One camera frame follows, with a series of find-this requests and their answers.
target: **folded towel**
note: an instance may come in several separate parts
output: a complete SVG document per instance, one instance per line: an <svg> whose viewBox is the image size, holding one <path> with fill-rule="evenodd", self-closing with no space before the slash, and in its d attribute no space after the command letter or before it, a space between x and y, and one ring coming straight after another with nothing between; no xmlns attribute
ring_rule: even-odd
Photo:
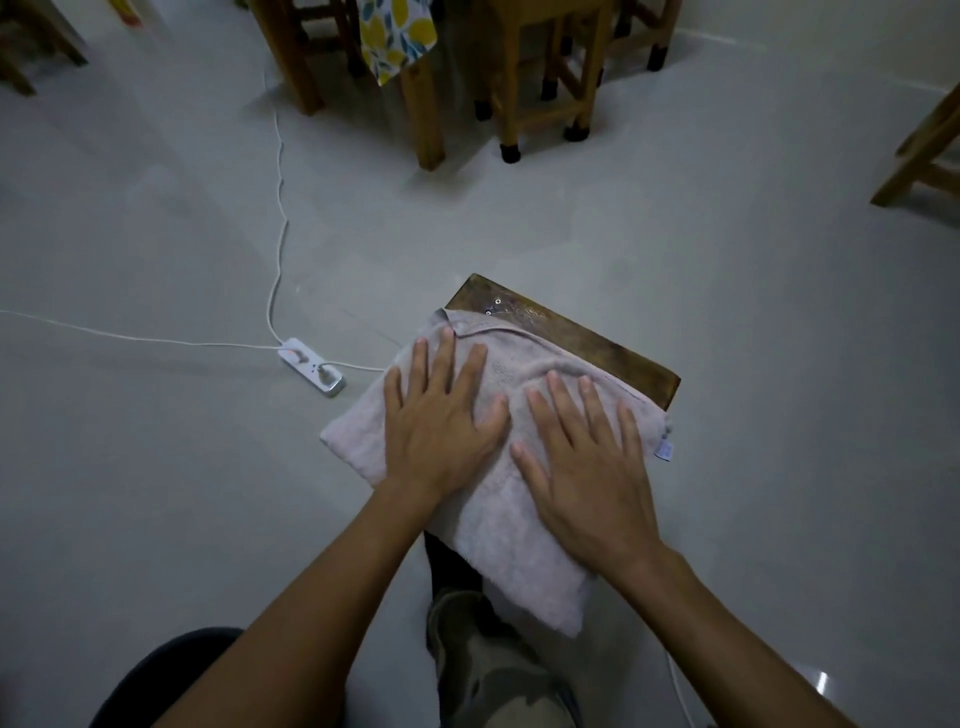
<svg viewBox="0 0 960 728"><path fill-rule="evenodd" d="M429 342L431 355L440 344L441 331L448 326L463 342L457 347L456 371L466 360L469 345L483 343L488 348L474 413L482 415L493 396L504 393L513 418L507 446L514 440L523 440L544 466L546 454L524 391L536 387L550 401L545 376L551 370L561 375L581 409L576 379L582 375L593 379L617 437L616 402L625 400L636 416L648 456L669 430L666 413L637 390L580 357L490 316L436 311L418 334ZM403 373L403 391L412 349L411 344L394 360ZM381 376L320 435L333 452L371 484L386 475L384 418ZM496 454L474 487L454 494L440 506L427 530L463 556L513 603L570 637L580 632L592 574L573 561L540 522L508 447Z"/></svg>

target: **tablecloth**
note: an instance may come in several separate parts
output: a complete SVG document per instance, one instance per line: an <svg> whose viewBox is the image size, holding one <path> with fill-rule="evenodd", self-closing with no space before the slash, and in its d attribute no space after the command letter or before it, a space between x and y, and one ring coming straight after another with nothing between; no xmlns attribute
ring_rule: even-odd
<svg viewBox="0 0 960 728"><path fill-rule="evenodd" d="M437 44L429 0L358 0L360 50L380 85Z"/></svg>

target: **finger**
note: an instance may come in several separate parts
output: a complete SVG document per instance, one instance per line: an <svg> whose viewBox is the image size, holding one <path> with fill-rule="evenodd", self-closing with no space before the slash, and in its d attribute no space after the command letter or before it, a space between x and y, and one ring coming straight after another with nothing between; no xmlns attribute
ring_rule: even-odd
<svg viewBox="0 0 960 728"><path fill-rule="evenodd" d="M590 436L597 445L607 449L615 449L616 438L613 436L613 428L610 427L607 413L603 411L603 404L600 403L600 395L597 393L596 385L593 384L589 376L581 376L578 384L580 385L580 397L584 401L584 412L587 414Z"/></svg>
<svg viewBox="0 0 960 728"><path fill-rule="evenodd" d="M550 500L550 478L543 469L537 456L522 443L510 445L510 454L514 458L517 469L523 475L523 480L530 489L530 495L538 509Z"/></svg>
<svg viewBox="0 0 960 728"><path fill-rule="evenodd" d="M477 390L480 388L480 379L483 375L483 368L487 364L487 346L485 344L476 344L470 348L467 361L460 368L460 374L453 383L453 389L450 394L457 398L464 406L472 407L476 399Z"/></svg>
<svg viewBox="0 0 960 728"><path fill-rule="evenodd" d="M564 435L564 428L560 424L557 413L550 409L546 399L536 389L527 390L527 404L530 414L537 423L537 432L546 447L547 454L553 458L565 449L570 449L570 441Z"/></svg>
<svg viewBox="0 0 960 728"><path fill-rule="evenodd" d="M634 464L643 466L643 441L640 431L636 427L636 418L633 411L623 400L616 404L616 419L620 422L620 440L623 454Z"/></svg>
<svg viewBox="0 0 960 728"><path fill-rule="evenodd" d="M431 392L447 392L450 389L450 378L453 375L453 350L456 346L456 337L453 329L447 327L440 335L440 347L433 360L433 369L430 370L430 381L426 388Z"/></svg>
<svg viewBox="0 0 960 728"><path fill-rule="evenodd" d="M387 417L392 417L403 406L403 392L400 390L400 369L391 367L383 377L383 400L387 406Z"/></svg>
<svg viewBox="0 0 960 728"><path fill-rule="evenodd" d="M547 386L550 387L550 396L553 398L553 408L557 410L557 417L560 418L560 424L566 433L566 439L574 448L582 445L590 439L590 433L587 430L587 422L584 416L580 414L577 405L566 389L564 381L556 372L550 372L546 376Z"/></svg>
<svg viewBox="0 0 960 728"><path fill-rule="evenodd" d="M483 422L477 426L477 432L484 441L484 450L493 452L503 442L509 428L510 407L507 405L507 398L497 395L493 398L493 404L490 405Z"/></svg>
<svg viewBox="0 0 960 728"><path fill-rule="evenodd" d="M414 355L410 360L410 381L407 384L407 401L415 401L426 388L427 367L426 339L417 339Z"/></svg>

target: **left hand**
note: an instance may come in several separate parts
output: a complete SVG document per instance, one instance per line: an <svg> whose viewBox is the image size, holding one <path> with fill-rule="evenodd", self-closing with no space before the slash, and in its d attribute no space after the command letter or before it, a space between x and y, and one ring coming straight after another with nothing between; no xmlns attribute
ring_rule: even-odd
<svg viewBox="0 0 960 728"><path fill-rule="evenodd" d="M503 395L494 399L482 422L473 421L473 401L487 362L487 347L477 344L470 349L451 384L455 346L453 329L445 329L430 369L426 340L418 339L405 398L397 367L383 382L387 480L421 498L430 513L445 497L473 480L503 442L510 423Z"/></svg>

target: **towel tag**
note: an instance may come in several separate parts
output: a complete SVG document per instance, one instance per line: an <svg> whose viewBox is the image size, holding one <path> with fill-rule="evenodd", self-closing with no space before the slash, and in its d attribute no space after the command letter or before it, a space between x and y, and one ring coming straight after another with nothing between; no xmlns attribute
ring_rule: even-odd
<svg viewBox="0 0 960 728"><path fill-rule="evenodd" d="M660 440L660 446L657 448L657 451L654 454L660 459L670 462L670 458L673 457L673 444L667 440L665 437Z"/></svg>

